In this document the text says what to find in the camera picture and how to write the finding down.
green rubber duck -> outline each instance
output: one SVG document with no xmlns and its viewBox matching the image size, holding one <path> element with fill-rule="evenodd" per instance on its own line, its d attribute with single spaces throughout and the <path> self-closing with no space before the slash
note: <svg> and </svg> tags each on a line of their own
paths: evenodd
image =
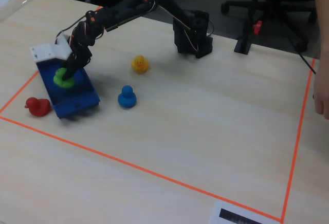
<svg viewBox="0 0 329 224">
<path fill-rule="evenodd" d="M 69 78 L 68 80 L 63 81 L 62 76 L 66 73 L 66 68 L 59 68 L 55 76 L 53 77 L 53 82 L 62 88 L 72 88 L 75 84 L 74 78 Z"/>
</svg>

blue plastic box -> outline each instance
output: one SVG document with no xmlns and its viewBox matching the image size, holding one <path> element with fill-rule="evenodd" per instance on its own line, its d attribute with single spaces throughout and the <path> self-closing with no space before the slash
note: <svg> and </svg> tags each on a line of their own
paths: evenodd
<svg viewBox="0 0 329 224">
<path fill-rule="evenodd" d="M 58 118 L 71 116 L 99 104 L 98 94 L 83 68 L 73 76 L 74 87 L 65 89 L 53 82 L 56 70 L 61 67 L 59 59 L 41 61 L 36 65 Z"/>
</svg>

black robotic arm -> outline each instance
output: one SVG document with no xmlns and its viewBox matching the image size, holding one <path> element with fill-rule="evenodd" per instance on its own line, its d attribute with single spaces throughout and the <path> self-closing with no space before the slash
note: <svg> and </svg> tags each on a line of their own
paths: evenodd
<svg viewBox="0 0 329 224">
<path fill-rule="evenodd" d="M 175 44 L 179 53 L 194 54 L 201 58 L 212 51 L 212 38 L 207 36 L 209 14 L 204 11 L 192 11 L 187 14 L 173 0 L 128 0 L 113 7 L 103 7 L 97 11 L 88 11 L 85 21 L 80 21 L 68 39 L 72 54 L 63 67 L 67 68 L 63 80 L 86 66 L 92 57 L 88 46 L 119 26 L 162 8 L 173 16 Z"/>
</svg>

person's hand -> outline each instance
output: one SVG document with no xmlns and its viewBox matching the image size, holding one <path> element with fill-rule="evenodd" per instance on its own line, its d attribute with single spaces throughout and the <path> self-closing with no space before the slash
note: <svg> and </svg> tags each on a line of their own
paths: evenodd
<svg viewBox="0 0 329 224">
<path fill-rule="evenodd" d="M 314 81 L 314 103 L 316 112 L 329 119 L 329 56 L 320 57 Z"/>
</svg>

orange tape line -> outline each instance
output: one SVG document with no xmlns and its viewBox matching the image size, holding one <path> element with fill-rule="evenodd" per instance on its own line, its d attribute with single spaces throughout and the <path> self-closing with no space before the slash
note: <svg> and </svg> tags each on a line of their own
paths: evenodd
<svg viewBox="0 0 329 224">
<path fill-rule="evenodd" d="M 22 86 L 22 88 L 17 91 L 17 93 L 6 103 L 6 105 L 0 109 L 0 114 L 9 106 L 9 104 L 23 91 L 23 89 L 38 75 L 39 71 L 37 71 L 33 76 Z"/>
<path fill-rule="evenodd" d="M 28 125 L 25 125 L 25 124 L 21 124 L 21 123 L 19 123 L 19 122 L 17 122 L 17 121 L 13 121 L 13 120 L 10 120 L 10 119 L 5 118 L 5 117 L 2 117 L 2 116 L 0 116 L 0 119 L 5 120 L 5 121 L 8 121 L 8 122 L 10 122 L 10 123 L 13 123 L 13 124 L 15 124 L 15 125 L 19 125 L 19 126 L 21 126 L 21 127 L 27 128 L 27 129 L 32 130 L 32 131 L 34 131 L 34 132 L 40 133 L 40 134 L 42 134 L 42 135 L 45 135 L 45 136 L 48 136 L 48 137 L 51 137 L 51 138 L 57 139 L 57 140 L 59 140 L 59 141 L 61 141 L 61 142 L 68 143 L 68 144 L 70 144 L 70 145 L 73 145 L 73 146 L 75 146 L 75 147 L 81 148 L 81 149 L 83 149 L 83 150 L 86 150 L 86 151 L 89 151 L 89 152 L 95 153 L 95 154 L 97 154 L 97 155 L 100 155 L 100 156 L 103 156 L 103 157 L 106 157 L 106 158 L 112 159 L 112 160 L 114 160 L 114 161 L 120 162 L 120 163 L 125 164 L 125 165 L 127 165 L 127 166 L 131 166 L 131 167 L 133 167 L 133 168 L 135 168 L 135 169 L 138 169 L 138 170 L 144 171 L 144 172 L 146 172 L 146 173 L 152 174 L 152 175 L 154 175 L 154 176 L 156 176 L 156 177 L 159 177 L 159 178 L 161 178 L 161 179 L 168 180 L 168 181 L 170 181 L 170 182 L 172 182 L 172 183 L 179 184 L 179 185 L 181 185 L 181 186 L 183 186 L 183 187 L 186 187 L 186 188 L 189 188 L 189 189 L 191 189 L 191 190 L 194 190 L 194 191 L 197 191 L 197 192 L 203 193 L 203 194 L 205 194 L 205 195 L 208 195 L 208 196 L 211 196 L 211 197 L 217 198 L 217 199 L 219 199 L 219 200 L 222 200 L 222 201 L 225 201 L 225 202 L 231 203 L 231 204 L 236 205 L 236 206 L 238 206 L 238 207 L 241 207 L 241 208 L 243 208 L 243 209 L 246 209 L 246 210 L 249 210 L 249 211 L 253 211 L 253 212 L 255 212 L 255 213 L 257 213 L 257 214 L 260 214 L 260 215 L 263 215 L 263 216 L 265 216 L 265 217 L 267 217 L 267 218 L 270 218 L 270 219 L 273 219 L 273 220 L 276 220 L 276 221 L 280 221 L 279 218 L 274 217 L 274 216 L 271 216 L 271 215 L 269 215 L 269 214 L 266 214 L 266 213 L 264 213 L 264 212 L 262 212 L 262 211 L 259 211 L 259 210 L 256 210 L 256 209 L 253 209 L 253 208 L 251 208 L 251 207 L 248 207 L 248 206 L 243 205 L 243 204 L 241 204 L 241 203 L 238 203 L 238 202 L 235 202 L 235 201 L 229 200 L 229 199 L 227 199 L 227 198 L 224 198 L 224 197 L 221 197 L 221 196 L 215 195 L 215 194 L 213 194 L 213 193 L 210 193 L 210 192 L 207 192 L 207 191 L 201 190 L 201 189 L 196 188 L 196 187 L 194 187 L 194 186 L 191 186 L 191 185 L 185 184 L 185 183 L 183 183 L 183 182 L 180 182 L 180 181 L 178 181 L 178 180 L 172 179 L 172 178 L 170 178 L 170 177 L 167 177 L 167 176 L 164 176 L 164 175 L 158 174 L 158 173 L 156 173 L 156 172 L 154 172 L 154 171 L 151 171 L 151 170 L 145 169 L 145 168 L 143 168 L 143 167 L 141 167 L 141 166 L 138 166 L 138 165 L 132 164 L 132 163 L 130 163 L 130 162 L 127 162 L 127 161 L 121 160 L 121 159 L 116 158 L 116 157 L 114 157 L 114 156 L 110 156 L 110 155 L 105 154 L 105 153 L 103 153 L 103 152 L 100 152 L 100 151 L 94 150 L 94 149 L 92 149 L 92 148 L 89 148 L 89 147 L 86 147 L 86 146 L 83 146 L 83 145 L 80 145 L 80 144 L 77 144 L 77 143 L 74 143 L 74 142 L 71 142 L 71 141 L 69 141 L 69 140 L 66 140 L 66 139 L 63 139 L 63 138 L 57 137 L 57 136 L 55 136 L 55 135 L 52 135 L 52 134 L 49 134 L 49 133 L 43 132 L 43 131 L 38 130 L 38 129 L 36 129 L 36 128 L 33 128 L 33 127 L 31 127 L 31 126 L 28 126 Z"/>
<path fill-rule="evenodd" d="M 315 59 L 313 58 L 312 67 L 314 67 L 314 64 L 315 64 Z M 283 210 L 282 210 L 281 219 L 280 219 L 280 223 L 281 224 L 283 224 L 283 222 L 284 222 L 284 217 L 286 215 L 287 205 L 288 205 L 288 200 L 289 200 L 289 194 L 290 194 L 290 190 L 291 190 L 291 184 L 293 183 L 293 177 L 294 177 L 294 170 L 295 170 L 296 159 L 297 159 L 297 152 L 298 152 L 298 147 L 299 147 L 300 134 L 302 132 L 303 120 L 304 120 L 304 113 L 305 113 L 305 108 L 306 108 L 306 103 L 307 103 L 307 97 L 308 97 L 308 91 L 309 91 L 310 81 L 312 79 L 312 74 L 313 73 L 310 70 L 309 71 L 309 74 L 308 74 L 308 80 L 307 80 L 307 86 L 306 86 L 306 90 L 305 90 L 303 107 L 302 107 L 302 111 L 301 111 L 300 119 L 299 119 L 299 125 L 298 125 L 297 137 L 296 137 L 296 144 L 295 144 L 293 162 L 291 164 L 291 169 L 290 169 L 290 175 L 289 175 L 289 181 L 288 181 L 286 196 L 284 198 L 284 203 L 283 203 Z"/>
</svg>

